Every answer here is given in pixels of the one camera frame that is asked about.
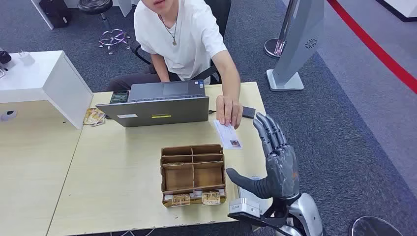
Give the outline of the person's left hand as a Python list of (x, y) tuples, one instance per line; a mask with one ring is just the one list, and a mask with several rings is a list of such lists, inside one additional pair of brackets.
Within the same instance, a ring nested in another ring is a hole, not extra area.
[(243, 106), (238, 98), (219, 95), (216, 103), (216, 119), (220, 124), (238, 129), (242, 119)]

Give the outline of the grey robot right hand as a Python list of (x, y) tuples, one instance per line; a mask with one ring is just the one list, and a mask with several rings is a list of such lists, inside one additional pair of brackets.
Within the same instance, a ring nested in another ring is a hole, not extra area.
[(262, 142), (267, 176), (253, 180), (240, 175), (233, 168), (227, 168), (229, 179), (261, 199), (290, 199), (297, 196), (298, 161), (293, 146), (287, 142), (282, 129), (270, 115), (257, 112), (252, 123)]

